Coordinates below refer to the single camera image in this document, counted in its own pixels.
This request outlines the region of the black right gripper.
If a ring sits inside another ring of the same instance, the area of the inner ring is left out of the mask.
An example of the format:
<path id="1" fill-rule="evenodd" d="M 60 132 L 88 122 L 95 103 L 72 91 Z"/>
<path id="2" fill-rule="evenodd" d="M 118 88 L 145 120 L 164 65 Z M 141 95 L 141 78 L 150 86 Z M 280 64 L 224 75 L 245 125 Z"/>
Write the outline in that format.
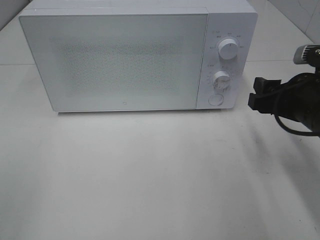
<path id="1" fill-rule="evenodd" d="M 320 76 L 300 73 L 281 85 L 281 79 L 256 77 L 255 93 L 249 94 L 248 106 L 261 114 L 273 114 L 303 125 L 320 124 Z M 279 93 L 272 93 L 280 87 Z"/>

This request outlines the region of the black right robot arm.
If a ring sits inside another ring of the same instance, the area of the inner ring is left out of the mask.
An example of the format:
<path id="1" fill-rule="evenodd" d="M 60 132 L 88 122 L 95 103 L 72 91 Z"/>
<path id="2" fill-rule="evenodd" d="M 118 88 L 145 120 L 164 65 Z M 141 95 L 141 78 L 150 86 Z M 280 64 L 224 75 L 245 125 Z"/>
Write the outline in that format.
<path id="1" fill-rule="evenodd" d="M 320 76 L 300 73 L 288 82 L 256 77 L 254 93 L 249 94 L 248 106 L 261 114 L 271 114 L 286 132 L 305 137 L 320 136 Z M 309 131 L 294 130 L 281 118 L 303 124 Z"/>

